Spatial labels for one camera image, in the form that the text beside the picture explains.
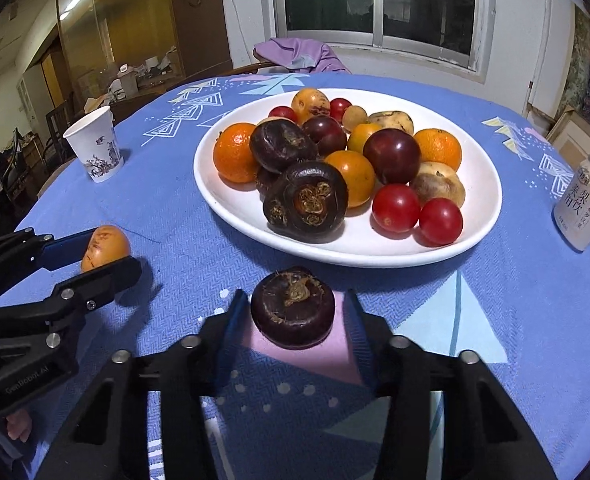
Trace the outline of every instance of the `blue tablecloth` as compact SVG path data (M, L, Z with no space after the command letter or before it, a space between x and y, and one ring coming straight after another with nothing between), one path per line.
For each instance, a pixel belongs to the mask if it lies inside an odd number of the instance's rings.
M385 92L459 124L498 168L498 223L472 250L414 269L363 270L302 261L236 232L211 213L193 178L203 134L230 110L265 95L317 88ZM425 349L478 350L522 410L560 480L590 458L590 247L573 252L551 221L571 172L528 123L499 105L445 89L370 76L249 75L214 78L159 97L116 127L123 169L94 184L74 162L20 227L62 237L112 223L146 259L139 284L88 316L80 373L35 404L27 460L33 476L60 424L116 349L162 351L222 312L230 292L251 292L268 273L304 264L334 290L356 288L367 311ZM9 291L6 304L50 293L77 272L42 270ZM386 400L363 386L241 351L227 389L203 406L221 479L366 480L373 475ZM431 422L436 478L440 397ZM150 474L161 480L159 399L150 396Z

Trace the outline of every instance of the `purple cloth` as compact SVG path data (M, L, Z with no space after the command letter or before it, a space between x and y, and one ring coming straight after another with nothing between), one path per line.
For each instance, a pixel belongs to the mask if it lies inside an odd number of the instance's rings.
M301 38L271 38L255 45L259 56L298 73L345 72L339 57L326 43Z

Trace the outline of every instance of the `white oval plate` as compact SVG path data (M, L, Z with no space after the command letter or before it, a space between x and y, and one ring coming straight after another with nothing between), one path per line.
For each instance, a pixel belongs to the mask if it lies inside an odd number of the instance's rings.
M308 244L276 234L262 213L262 202L254 186L231 187L219 177L213 164L213 146L219 133L234 123L257 123L276 106L291 105L296 92L266 97L243 105L221 118L201 139L195 153L195 181L206 202L228 224L243 234L286 253L310 260L348 267L413 267L452 258L472 248L488 234L498 219L502 206L502 186L498 172L482 147L463 129L440 114L418 104L377 92L350 89L321 89L329 99L344 97L367 113L402 110L423 128L441 128L456 136L462 144L462 165L458 176L466 188L462 207L464 230L449 246L431 248L416 241L416 233L389 238L371 225L370 205L360 214L349 210L341 235L318 244Z

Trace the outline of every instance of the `beverage can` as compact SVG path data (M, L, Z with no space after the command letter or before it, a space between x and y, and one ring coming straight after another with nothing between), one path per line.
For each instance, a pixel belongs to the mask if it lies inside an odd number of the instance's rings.
M553 209L555 224L576 250L590 243L590 155L576 171L564 195Z

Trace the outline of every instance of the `paper cup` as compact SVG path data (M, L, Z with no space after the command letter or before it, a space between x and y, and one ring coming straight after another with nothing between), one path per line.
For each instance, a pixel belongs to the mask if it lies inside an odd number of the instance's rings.
M109 106L79 119L66 130L64 138L95 182L108 180L124 165Z

